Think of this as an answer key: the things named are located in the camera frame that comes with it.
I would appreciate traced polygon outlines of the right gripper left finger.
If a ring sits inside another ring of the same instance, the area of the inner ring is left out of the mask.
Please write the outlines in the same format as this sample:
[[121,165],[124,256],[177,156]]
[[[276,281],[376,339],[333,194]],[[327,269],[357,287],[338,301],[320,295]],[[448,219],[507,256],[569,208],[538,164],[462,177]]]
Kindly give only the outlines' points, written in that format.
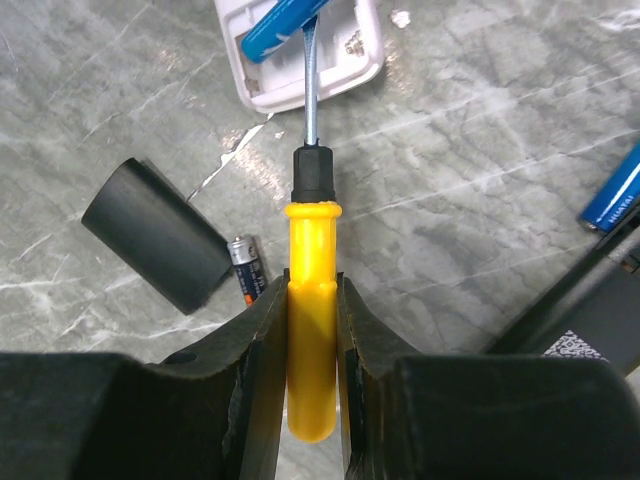
[[271,479],[286,367],[286,276],[158,364],[115,353],[1,357],[5,479]]

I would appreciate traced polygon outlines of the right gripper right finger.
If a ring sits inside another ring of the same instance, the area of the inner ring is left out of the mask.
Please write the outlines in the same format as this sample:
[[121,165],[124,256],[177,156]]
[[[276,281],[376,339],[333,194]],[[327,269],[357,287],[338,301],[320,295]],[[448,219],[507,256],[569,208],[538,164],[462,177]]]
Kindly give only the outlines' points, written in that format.
[[348,479],[635,479],[639,405],[606,362],[428,355],[337,291]]

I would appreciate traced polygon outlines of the small battery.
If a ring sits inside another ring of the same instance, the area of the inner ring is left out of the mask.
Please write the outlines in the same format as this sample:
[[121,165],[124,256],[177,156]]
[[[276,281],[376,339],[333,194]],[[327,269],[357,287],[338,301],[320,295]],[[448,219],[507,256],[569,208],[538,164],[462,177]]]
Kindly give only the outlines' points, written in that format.
[[237,236],[227,248],[245,303],[250,306],[268,285],[256,242],[250,235]]

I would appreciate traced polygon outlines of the black battery cover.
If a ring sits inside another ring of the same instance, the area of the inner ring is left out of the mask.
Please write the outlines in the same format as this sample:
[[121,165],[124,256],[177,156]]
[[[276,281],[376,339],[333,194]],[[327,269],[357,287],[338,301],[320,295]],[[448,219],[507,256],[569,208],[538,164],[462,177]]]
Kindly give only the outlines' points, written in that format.
[[134,158],[111,174],[81,223],[184,314],[201,309],[231,268],[226,239]]

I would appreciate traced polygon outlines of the black remote control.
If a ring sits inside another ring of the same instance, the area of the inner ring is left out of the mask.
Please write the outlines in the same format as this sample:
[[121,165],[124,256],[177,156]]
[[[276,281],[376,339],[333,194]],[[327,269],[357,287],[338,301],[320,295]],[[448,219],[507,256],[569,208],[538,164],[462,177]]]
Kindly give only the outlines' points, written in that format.
[[639,367],[639,208],[486,349],[599,359],[628,375]]

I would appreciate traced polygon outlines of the white red remote control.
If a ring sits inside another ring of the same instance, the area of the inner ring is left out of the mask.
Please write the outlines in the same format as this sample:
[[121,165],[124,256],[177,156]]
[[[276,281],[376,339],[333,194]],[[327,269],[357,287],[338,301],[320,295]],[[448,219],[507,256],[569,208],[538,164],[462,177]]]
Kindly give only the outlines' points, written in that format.
[[[241,42],[274,1],[216,1],[215,11],[240,101],[259,113],[304,104],[303,33],[297,31],[261,63],[248,59]],[[318,98],[325,100],[373,79],[384,63],[381,24],[374,1],[330,1],[317,24]]]

